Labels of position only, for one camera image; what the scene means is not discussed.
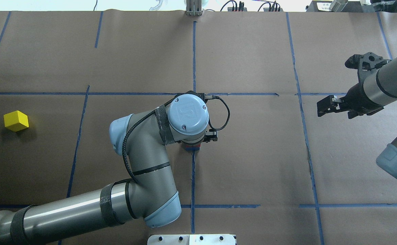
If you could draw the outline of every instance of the black bracket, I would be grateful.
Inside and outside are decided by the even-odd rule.
[[[382,56],[378,56],[372,52],[366,54],[354,54],[345,61],[345,67],[349,69],[357,69],[359,86],[363,86],[365,79],[373,73],[376,73],[383,65],[388,64],[390,60],[383,59]],[[319,117],[327,113],[340,113],[348,111],[348,118],[354,118],[356,116],[362,116],[366,112],[361,112],[354,108],[354,98],[348,98],[343,96],[342,98],[337,98],[334,95],[327,96],[326,98],[317,102],[317,114]],[[367,115],[372,115],[382,110],[379,108],[377,110],[366,113]]]

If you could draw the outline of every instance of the velcro strap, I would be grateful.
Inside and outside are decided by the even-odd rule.
[[[110,227],[124,224],[118,221],[115,216],[115,212],[112,209],[111,191],[115,184],[116,183],[110,183],[100,192],[100,210],[102,211],[102,217],[105,220],[106,225]]]
[[[170,129],[169,117],[164,105],[155,109],[156,120],[158,121],[159,134],[161,135],[164,145],[175,143],[173,134]]]
[[[11,221],[11,239],[16,245],[34,245],[33,243],[29,243],[28,238],[25,234],[25,228],[23,225],[23,221],[25,218],[26,212],[29,208],[34,207],[35,205],[28,206],[26,208],[18,210]]]

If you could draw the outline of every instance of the table surface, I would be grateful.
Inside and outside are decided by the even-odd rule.
[[[217,142],[167,146],[182,214],[63,244],[145,244],[151,234],[229,233],[239,244],[397,244],[397,180],[375,159],[397,102],[373,116],[317,117],[355,83],[353,54],[397,57],[397,14],[0,12],[0,207],[16,210],[127,178],[116,118],[174,93],[220,95]],[[213,124],[225,107],[208,103]],[[20,110],[18,133],[3,115]]]

